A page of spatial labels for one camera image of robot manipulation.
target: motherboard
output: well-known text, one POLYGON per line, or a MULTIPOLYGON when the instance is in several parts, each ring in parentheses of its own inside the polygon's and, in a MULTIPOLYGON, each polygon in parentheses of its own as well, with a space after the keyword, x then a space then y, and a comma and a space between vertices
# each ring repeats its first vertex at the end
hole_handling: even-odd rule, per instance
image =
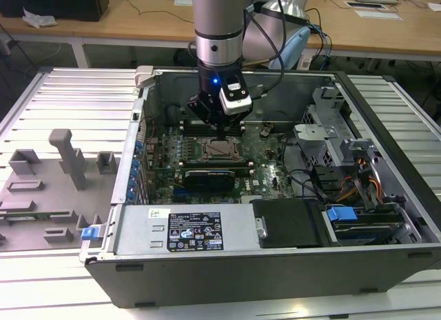
POLYGON ((260 124, 217 139, 209 132, 147 124, 146 184, 150 204, 249 203, 294 197, 280 156, 286 134, 260 124))

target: floor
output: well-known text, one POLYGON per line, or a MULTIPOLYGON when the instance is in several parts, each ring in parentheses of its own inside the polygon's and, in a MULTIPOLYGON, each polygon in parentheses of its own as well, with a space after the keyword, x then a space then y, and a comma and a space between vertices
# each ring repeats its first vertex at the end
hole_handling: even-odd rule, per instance
MULTIPOLYGON (((20 46, 39 67, 76 67, 74 54, 67 44, 20 42, 20 46)), ((136 67, 136 64, 176 65, 173 59, 176 51, 169 48, 136 48, 138 61, 135 64, 130 61, 129 48, 127 47, 90 45, 86 47, 86 51, 94 68, 133 68, 136 67)), ((34 68, 30 68, 30 62, 18 46, 13 46, 11 52, 9 57, 2 57, 2 61, 0 61, 0 119, 6 115, 36 73, 34 68)), ((319 57, 312 64, 311 69, 319 69, 322 60, 323 58, 319 57)), ((194 64, 192 58, 185 51, 179 54, 178 62, 187 66, 194 64)), ((352 58, 348 60, 344 57, 333 57, 325 69, 342 70, 347 74, 391 75, 419 104, 427 99, 424 109, 432 117, 437 117, 435 115, 437 107, 441 111, 441 101, 431 94, 435 80, 438 82, 441 80, 441 65, 438 63, 432 63, 434 68, 428 62, 396 61, 394 66, 390 66, 388 61, 383 60, 372 73, 366 71, 366 66, 366 59, 352 58)))

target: connector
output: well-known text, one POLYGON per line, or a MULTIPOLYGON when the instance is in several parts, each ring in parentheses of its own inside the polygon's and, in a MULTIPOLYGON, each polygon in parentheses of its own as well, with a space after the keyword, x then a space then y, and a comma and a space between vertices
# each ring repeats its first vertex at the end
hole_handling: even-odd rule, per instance
POLYGON ((267 92, 265 91, 263 84, 259 84, 254 87, 248 88, 249 96, 253 101, 265 97, 267 92))

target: wooden desk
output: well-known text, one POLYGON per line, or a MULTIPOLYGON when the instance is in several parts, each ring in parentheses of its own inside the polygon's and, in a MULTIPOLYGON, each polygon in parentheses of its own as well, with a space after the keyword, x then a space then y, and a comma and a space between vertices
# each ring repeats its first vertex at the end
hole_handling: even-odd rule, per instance
MULTIPOLYGON (((0 17, 6 30, 20 41, 68 43, 72 46, 78 67, 90 67, 85 44, 186 48, 194 38, 193 8, 175 6, 174 0, 110 0, 99 22, 58 19, 57 26, 33 28, 21 18, 0 17), (130 5, 132 3, 141 12, 130 5)), ((8 36, 0 33, 0 39, 8 36)))
MULTIPOLYGON (((345 7, 344 1, 333 0, 345 7)), ((415 0, 440 2, 441 0, 415 0)), ((441 61, 441 12, 425 10, 403 1, 396 8, 402 21, 366 19, 354 9, 341 9, 330 1, 308 0, 307 8, 319 9, 323 30, 333 41, 332 56, 366 57, 381 59, 407 59, 441 61)), ((85 44, 118 46, 151 46, 186 48, 194 38, 192 7, 175 6, 174 0, 110 0, 109 8, 99 22, 58 20, 54 27, 36 29, 20 18, 0 17, 2 25, 11 35, 22 41, 69 43, 79 67, 89 67, 84 52, 85 44), (130 2, 141 12, 130 5, 130 2)), ((311 21, 318 23, 314 11, 311 21)), ((0 39, 7 39, 0 33, 0 39)), ((318 35, 312 35, 302 56, 300 66, 309 67, 308 61, 320 47, 318 35)))
MULTIPOLYGON (((332 0, 341 7, 345 1, 332 0)), ((402 21, 359 17, 354 9, 342 9, 331 1, 308 0, 307 9, 317 8, 323 31, 332 38, 332 56, 441 61, 441 12, 419 8, 410 1, 395 6, 402 21)), ((414 0, 439 3, 441 0, 414 0)), ((308 12, 318 23, 317 13, 308 12)), ((320 47, 318 35, 312 35, 302 57, 307 62, 320 47)))

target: blue cable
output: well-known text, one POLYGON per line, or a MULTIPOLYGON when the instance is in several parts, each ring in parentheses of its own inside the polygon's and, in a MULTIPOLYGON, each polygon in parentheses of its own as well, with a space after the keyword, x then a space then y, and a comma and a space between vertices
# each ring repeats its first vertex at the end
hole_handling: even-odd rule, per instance
POLYGON ((329 58, 329 53, 331 53, 331 48, 329 47, 327 35, 321 29, 319 29, 317 25, 314 25, 313 23, 310 23, 310 25, 312 26, 312 28, 314 28, 320 34, 320 36, 325 40, 325 43, 326 43, 325 60, 323 61, 322 65, 320 67, 320 70, 322 70, 326 64, 326 60, 329 58))

